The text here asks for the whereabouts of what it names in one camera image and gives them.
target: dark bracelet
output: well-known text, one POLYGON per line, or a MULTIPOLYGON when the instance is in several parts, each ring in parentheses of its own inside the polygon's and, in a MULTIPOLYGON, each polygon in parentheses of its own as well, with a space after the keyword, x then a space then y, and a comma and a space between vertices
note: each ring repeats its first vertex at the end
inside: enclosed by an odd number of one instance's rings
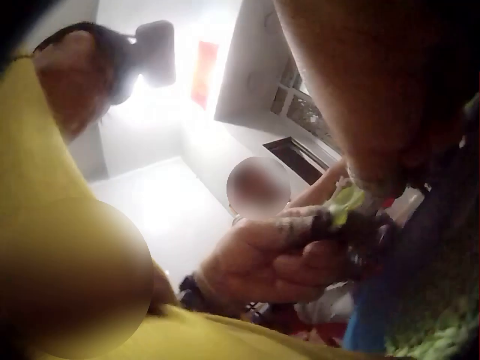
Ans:
POLYGON ((197 285, 197 282, 192 275, 187 276, 181 282, 179 286, 180 293, 178 294, 178 300, 183 308, 195 311, 195 312, 205 312, 209 314, 215 314, 212 306, 205 299, 202 294, 202 291, 197 285))

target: window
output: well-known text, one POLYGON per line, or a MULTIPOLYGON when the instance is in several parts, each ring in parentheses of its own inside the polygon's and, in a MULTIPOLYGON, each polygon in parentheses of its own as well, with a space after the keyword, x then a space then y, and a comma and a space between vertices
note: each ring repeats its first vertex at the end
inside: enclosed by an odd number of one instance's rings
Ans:
POLYGON ((335 152, 342 153, 313 103, 293 58, 284 69, 270 111, 293 121, 335 152))
POLYGON ((264 144, 264 147, 309 185, 316 182, 328 169, 322 160, 291 137, 264 144))

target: hair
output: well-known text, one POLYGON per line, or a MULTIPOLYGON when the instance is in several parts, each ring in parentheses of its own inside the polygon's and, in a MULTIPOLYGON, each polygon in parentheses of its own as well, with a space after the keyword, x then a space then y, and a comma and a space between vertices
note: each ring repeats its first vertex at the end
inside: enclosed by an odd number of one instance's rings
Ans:
POLYGON ((46 38, 35 48, 42 51, 51 44, 59 43, 63 38, 75 31, 87 31, 92 34, 97 51, 106 57, 113 69, 113 79, 110 84, 110 102, 113 105, 127 100, 138 76, 132 44, 126 35, 113 31, 105 26, 90 22, 81 22, 67 26, 46 38))

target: wall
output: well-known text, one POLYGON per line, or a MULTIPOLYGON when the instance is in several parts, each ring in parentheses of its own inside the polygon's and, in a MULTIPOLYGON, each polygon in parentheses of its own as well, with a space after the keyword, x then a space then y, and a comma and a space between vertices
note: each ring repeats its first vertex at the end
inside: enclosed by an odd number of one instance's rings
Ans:
POLYGON ((271 0, 244 0, 228 52, 216 118, 270 109, 289 49, 271 0))
MULTIPOLYGON (((335 158, 316 145, 311 134, 293 122, 290 127, 288 122, 271 112, 251 113, 216 121, 192 108, 182 121, 182 156, 216 199, 228 208, 227 179, 238 163, 251 156, 279 160, 263 144, 293 136, 327 165, 336 162, 335 158)), ((308 184, 283 165, 287 169, 293 198, 305 190, 308 184)))
POLYGON ((232 222, 178 157, 91 187, 99 200, 134 222, 175 287, 212 251, 232 222))
MULTIPOLYGON (((220 45, 213 92, 219 88, 241 0, 101 0, 97 21, 114 30, 134 34, 156 20, 175 26, 177 81, 151 89, 142 80, 132 97, 113 107, 100 126, 108 172, 112 176, 180 155, 180 123, 188 108, 198 41, 220 45)), ((209 109, 216 105, 211 96, 209 109)))
POLYGON ((108 177, 98 124, 91 124, 69 145, 70 153, 87 181, 108 177))

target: blue fabric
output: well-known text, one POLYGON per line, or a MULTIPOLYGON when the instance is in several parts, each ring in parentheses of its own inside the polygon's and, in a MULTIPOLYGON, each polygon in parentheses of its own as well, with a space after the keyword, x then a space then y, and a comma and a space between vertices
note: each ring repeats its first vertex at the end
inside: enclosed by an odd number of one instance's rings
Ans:
POLYGON ((382 274, 363 282, 354 294, 354 313, 343 339, 345 349, 385 352, 387 327, 398 306, 396 294, 429 261, 432 247, 450 226, 452 208, 468 208, 478 199, 478 101, 466 115, 467 144, 462 149, 453 147, 436 162, 428 180, 432 190, 402 229, 395 253, 386 259, 382 274))

